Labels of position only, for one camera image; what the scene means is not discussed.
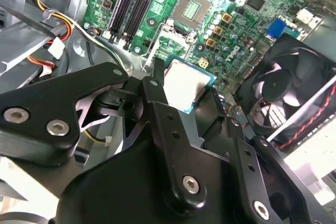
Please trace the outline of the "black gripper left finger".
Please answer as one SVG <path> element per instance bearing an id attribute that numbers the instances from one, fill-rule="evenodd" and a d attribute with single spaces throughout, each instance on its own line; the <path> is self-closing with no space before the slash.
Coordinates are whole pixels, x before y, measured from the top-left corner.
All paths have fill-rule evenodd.
<path id="1" fill-rule="evenodd" d="M 102 119 L 95 99 L 109 90 L 123 90 L 128 74 L 106 62 L 1 95 L 1 154 L 42 166 L 55 166 L 73 155 L 80 132 Z M 154 144 L 163 191 L 175 210 L 197 210 L 206 202 L 204 183 L 195 178 L 192 148 L 177 109 L 169 106 L 164 90 L 162 61 L 154 73 L 133 83 L 131 96 L 140 103 L 129 146 Z"/>

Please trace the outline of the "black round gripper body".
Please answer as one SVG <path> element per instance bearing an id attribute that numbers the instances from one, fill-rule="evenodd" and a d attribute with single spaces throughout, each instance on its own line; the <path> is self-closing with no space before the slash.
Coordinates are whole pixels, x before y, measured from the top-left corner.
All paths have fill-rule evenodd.
<path id="1" fill-rule="evenodd" d="M 144 141 L 77 176 L 58 203 L 56 223 L 258 223 L 244 210 L 229 163 L 192 148 L 195 178 L 205 184 L 205 205 L 187 214 L 163 191 L 154 144 Z"/>

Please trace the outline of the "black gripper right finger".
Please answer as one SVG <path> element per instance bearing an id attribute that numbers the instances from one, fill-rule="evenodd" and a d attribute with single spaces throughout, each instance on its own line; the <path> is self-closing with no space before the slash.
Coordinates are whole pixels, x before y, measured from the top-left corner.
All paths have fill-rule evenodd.
<path id="1" fill-rule="evenodd" d="M 244 215 L 254 223 L 314 223 L 312 194 L 286 167 L 270 143 L 248 139 L 243 127 L 226 113 L 211 87 L 195 106 L 201 148 L 228 159 L 230 178 Z"/>

